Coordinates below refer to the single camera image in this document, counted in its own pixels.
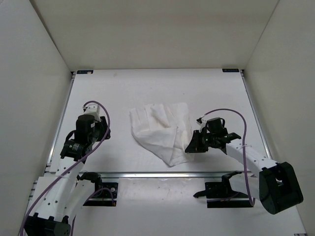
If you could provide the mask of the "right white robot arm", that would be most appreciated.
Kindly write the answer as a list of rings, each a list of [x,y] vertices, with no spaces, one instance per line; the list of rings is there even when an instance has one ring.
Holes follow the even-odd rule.
[[[270,214],[277,214],[303,202],[294,168],[288,162],[269,159],[245,144],[241,136],[227,131],[222,118],[199,118],[197,123],[200,129],[194,130],[186,153],[205,153],[210,148],[216,148],[243,164],[252,175],[245,171],[232,171],[223,175],[215,187],[195,193],[195,198],[220,193],[227,200],[237,193],[243,193],[259,200]]]

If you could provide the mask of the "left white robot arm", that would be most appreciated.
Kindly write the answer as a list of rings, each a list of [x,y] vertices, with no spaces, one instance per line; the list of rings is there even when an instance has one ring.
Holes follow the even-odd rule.
[[[21,236],[70,236],[80,207],[103,191],[101,176],[79,174],[94,151],[110,138],[110,117],[98,112],[80,115],[65,138],[54,180],[34,200],[26,213]]]

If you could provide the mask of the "white pleated skirt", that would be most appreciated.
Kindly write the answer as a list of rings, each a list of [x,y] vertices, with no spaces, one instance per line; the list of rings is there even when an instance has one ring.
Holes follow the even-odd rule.
[[[192,139],[186,103],[149,104],[131,109],[129,115],[134,139],[167,166],[194,160],[194,154],[185,152]]]

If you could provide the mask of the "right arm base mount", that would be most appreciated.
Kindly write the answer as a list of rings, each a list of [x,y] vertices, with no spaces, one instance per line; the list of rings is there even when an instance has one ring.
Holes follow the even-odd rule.
[[[206,182],[205,189],[196,192],[193,197],[206,197],[207,208],[250,208],[248,195],[232,190],[230,179],[240,177],[242,172],[233,171],[221,177],[221,182]]]

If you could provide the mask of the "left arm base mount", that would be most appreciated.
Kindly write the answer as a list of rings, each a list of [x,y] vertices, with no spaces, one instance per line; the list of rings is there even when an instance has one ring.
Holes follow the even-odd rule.
[[[88,180],[94,184],[95,192],[89,197],[83,206],[87,207],[115,207],[117,205],[117,182],[103,182],[101,174],[84,172],[77,176],[77,180]]]

